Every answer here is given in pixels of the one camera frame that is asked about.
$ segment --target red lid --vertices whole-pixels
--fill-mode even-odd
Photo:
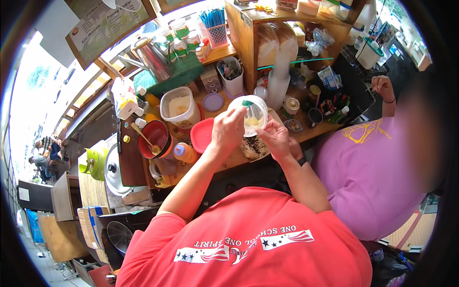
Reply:
[[[191,128],[190,137],[193,148],[198,153],[204,153],[212,141],[213,118],[198,122]]]

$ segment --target seated person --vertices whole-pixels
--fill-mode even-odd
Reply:
[[[332,134],[314,150],[312,168],[338,218],[358,239],[377,241],[400,228],[442,180],[443,125],[433,96],[445,90],[434,73],[419,72],[400,95],[409,104],[396,113],[390,79],[373,77],[372,87],[383,98],[382,118]]]
[[[50,172],[48,158],[45,158],[41,154],[37,154],[35,157],[29,158],[29,163],[34,163],[39,170],[43,170],[47,178],[51,178],[56,175],[56,173]]]
[[[289,151],[287,128],[274,120],[259,131],[285,172],[293,197],[244,187],[192,220],[217,168],[244,134],[245,108],[215,118],[212,141],[136,231],[118,287],[369,286],[367,251],[337,218],[309,164]]]
[[[41,149],[42,147],[45,147],[45,150],[48,149],[50,151],[50,160],[55,160],[58,159],[59,161],[62,161],[62,154],[61,154],[61,146],[60,142],[56,140],[52,136],[44,136],[40,141],[35,142],[35,147],[37,149]],[[64,162],[67,162],[68,168],[71,168],[71,163],[70,159],[67,157],[64,157]]]

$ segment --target orange bottle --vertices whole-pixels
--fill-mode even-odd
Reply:
[[[185,163],[194,163],[197,159],[197,153],[195,149],[192,146],[185,144],[184,142],[179,142],[174,147],[174,156],[176,159]]]

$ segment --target wall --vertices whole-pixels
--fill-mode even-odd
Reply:
[[[35,24],[35,29],[43,35],[40,46],[65,67],[75,59],[65,36],[78,21],[64,0],[53,0]]]

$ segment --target menu board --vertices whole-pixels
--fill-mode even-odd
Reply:
[[[156,18],[149,0],[117,0],[116,9],[102,1],[74,1],[69,7],[82,19],[65,39],[83,70],[110,46]]]

